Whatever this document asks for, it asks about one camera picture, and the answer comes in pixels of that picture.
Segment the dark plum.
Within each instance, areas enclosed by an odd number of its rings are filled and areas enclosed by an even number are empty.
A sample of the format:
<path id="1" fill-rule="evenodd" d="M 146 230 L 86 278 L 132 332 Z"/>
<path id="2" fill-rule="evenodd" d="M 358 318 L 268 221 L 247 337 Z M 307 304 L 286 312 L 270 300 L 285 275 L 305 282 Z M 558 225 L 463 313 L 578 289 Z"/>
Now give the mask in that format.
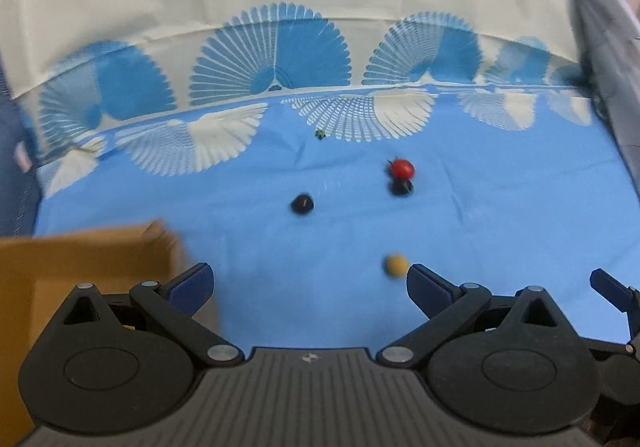
<path id="1" fill-rule="evenodd" d="M 409 196 L 413 192 L 412 181 L 405 178 L 394 178 L 390 183 L 390 192 L 394 196 Z"/>
<path id="2" fill-rule="evenodd" d="M 292 200 L 290 207 L 297 215 L 307 215 L 314 209 L 314 199 L 308 193 L 301 193 Z"/>

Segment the brown cardboard box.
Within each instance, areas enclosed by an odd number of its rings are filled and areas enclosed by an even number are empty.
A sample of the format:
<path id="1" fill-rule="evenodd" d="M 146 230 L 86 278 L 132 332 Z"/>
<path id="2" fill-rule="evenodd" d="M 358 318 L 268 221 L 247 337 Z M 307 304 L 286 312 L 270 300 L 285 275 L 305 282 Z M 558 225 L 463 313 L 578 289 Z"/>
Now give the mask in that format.
<path id="1" fill-rule="evenodd" d="M 214 276 L 160 222 L 1 242 L 1 441 L 86 441 L 190 394 Z"/>

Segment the yellow round fruit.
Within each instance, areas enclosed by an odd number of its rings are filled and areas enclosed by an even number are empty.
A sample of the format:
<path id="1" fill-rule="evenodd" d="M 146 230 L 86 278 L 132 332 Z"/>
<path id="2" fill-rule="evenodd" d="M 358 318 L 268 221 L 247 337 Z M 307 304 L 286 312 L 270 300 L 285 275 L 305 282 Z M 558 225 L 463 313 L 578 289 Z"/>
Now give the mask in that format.
<path id="1" fill-rule="evenodd" d="M 410 263 L 406 256 L 401 254 L 388 254 L 384 259 L 384 271 L 387 276 L 402 278 L 408 274 Z"/>

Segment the blue sofa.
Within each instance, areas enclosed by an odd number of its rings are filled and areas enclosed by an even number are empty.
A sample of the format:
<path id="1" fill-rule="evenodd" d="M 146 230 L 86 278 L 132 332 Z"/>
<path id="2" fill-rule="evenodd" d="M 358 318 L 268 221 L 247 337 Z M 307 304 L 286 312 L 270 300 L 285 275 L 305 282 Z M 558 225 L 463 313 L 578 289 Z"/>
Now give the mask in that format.
<path id="1" fill-rule="evenodd" d="M 35 141 L 1 69 L 0 217 L 2 237 L 34 233 L 41 189 Z"/>

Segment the red tomato with stem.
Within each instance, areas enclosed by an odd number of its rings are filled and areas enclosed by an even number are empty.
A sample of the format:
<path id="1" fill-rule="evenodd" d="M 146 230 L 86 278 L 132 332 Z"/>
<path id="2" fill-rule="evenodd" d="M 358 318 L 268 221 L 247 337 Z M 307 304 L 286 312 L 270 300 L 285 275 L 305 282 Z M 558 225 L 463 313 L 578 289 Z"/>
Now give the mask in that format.
<path id="1" fill-rule="evenodd" d="M 388 162 L 388 173 L 397 180 L 411 180 L 416 173 L 414 165 L 406 159 L 396 158 Z"/>

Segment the blue white patterned cloth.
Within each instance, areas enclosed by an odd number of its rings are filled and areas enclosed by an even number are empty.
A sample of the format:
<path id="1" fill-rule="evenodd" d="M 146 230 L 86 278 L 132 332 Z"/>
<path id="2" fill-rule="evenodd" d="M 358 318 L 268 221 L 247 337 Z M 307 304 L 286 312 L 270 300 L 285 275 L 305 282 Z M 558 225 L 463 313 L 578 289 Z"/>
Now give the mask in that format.
<path id="1" fill-rule="evenodd" d="M 638 285 L 639 183 L 574 0 L 1 0 L 1 69 L 35 141 L 32 236 L 162 222 L 243 349 L 420 325 L 388 254 L 541 285 L 579 333 L 626 339 L 588 279 Z"/>

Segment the white grey crumpled cloth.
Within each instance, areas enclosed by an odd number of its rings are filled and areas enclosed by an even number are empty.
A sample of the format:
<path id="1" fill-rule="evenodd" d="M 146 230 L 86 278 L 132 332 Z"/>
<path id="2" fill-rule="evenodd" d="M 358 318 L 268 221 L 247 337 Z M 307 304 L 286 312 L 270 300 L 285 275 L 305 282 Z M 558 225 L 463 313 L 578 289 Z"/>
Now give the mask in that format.
<path id="1" fill-rule="evenodd" d="M 626 0 L 574 0 L 604 116 L 632 181 L 639 182 L 639 20 Z"/>

